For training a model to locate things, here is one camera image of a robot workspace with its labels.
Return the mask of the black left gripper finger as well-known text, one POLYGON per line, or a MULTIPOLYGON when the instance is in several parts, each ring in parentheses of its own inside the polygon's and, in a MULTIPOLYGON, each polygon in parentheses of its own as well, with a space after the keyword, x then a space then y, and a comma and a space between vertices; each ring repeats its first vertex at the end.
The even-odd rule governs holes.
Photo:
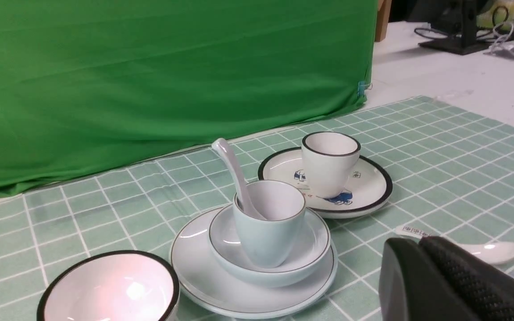
POLYGON ((387 239, 384 321, 514 321, 514 278, 440 236, 387 239))

